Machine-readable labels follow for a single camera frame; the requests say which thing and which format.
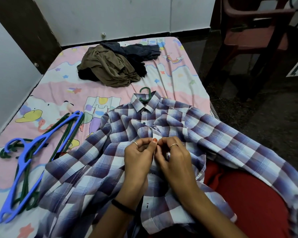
person's left hand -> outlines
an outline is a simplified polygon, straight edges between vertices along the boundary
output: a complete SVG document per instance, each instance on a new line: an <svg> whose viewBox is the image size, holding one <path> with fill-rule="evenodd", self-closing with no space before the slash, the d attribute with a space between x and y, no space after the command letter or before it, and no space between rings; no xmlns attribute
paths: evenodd
<svg viewBox="0 0 298 238"><path fill-rule="evenodd" d="M116 197L121 204L134 209L148 188L147 175L151 167L157 139L142 138L131 143L125 149L125 178Z"/></svg>

chair seat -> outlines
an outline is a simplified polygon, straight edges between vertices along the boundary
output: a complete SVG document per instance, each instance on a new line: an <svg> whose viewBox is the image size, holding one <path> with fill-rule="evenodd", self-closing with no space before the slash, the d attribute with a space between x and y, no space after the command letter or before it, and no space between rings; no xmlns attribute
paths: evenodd
<svg viewBox="0 0 298 238"><path fill-rule="evenodd" d="M227 31L224 44L238 46L238 49L262 49L266 48L274 32L274 27L251 28L242 32ZM285 33L279 44L279 50L287 50L288 39Z"/></svg>

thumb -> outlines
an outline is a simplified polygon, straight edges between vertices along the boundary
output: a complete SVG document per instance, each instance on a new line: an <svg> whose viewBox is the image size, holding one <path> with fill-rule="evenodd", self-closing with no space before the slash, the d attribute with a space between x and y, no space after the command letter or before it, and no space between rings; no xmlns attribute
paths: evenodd
<svg viewBox="0 0 298 238"><path fill-rule="evenodd" d="M153 138L152 141L149 143L148 147L144 150L145 153L150 155L152 158L154 151L156 150L158 140Z"/></svg>
<svg viewBox="0 0 298 238"><path fill-rule="evenodd" d="M161 147L159 145L157 146L157 151L156 151L154 157L155 157L155 160L158 162L158 164L159 164L160 168L162 169L162 171L165 171L166 168L167 168L167 161L163 157L162 150L161 150Z"/></svg>

checkered shirt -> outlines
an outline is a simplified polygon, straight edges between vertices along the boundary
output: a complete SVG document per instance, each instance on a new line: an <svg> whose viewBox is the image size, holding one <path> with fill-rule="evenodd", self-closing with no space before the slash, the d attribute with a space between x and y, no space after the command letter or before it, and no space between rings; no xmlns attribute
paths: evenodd
<svg viewBox="0 0 298 238"><path fill-rule="evenodd" d="M76 151L45 166L39 206L47 214L40 221L36 237L87 236L91 224L100 220L122 186L124 149L139 138L168 136L179 137L186 146L199 188L231 221L237 217L229 205L203 184L207 151L217 153L278 192L289 208L291 233L298 234L298 172L289 163L193 106L161 98L156 91L146 105L140 97L147 99L148 94L134 94L130 103L104 114L99 130ZM140 215L147 232L153 234L174 224L193 231L194 220L154 160L148 183Z"/></svg>

person's right hand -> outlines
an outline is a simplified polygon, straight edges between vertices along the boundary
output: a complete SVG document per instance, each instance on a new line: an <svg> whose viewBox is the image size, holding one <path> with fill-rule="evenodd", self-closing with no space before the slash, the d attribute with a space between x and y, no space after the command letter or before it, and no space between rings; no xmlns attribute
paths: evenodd
<svg viewBox="0 0 298 238"><path fill-rule="evenodd" d="M164 154L169 150L170 160L166 161ZM155 160L184 206L192 202L197 196L201 196L201 191L195 181L190 153L178 137L161 138L158 141Z"/></svg>

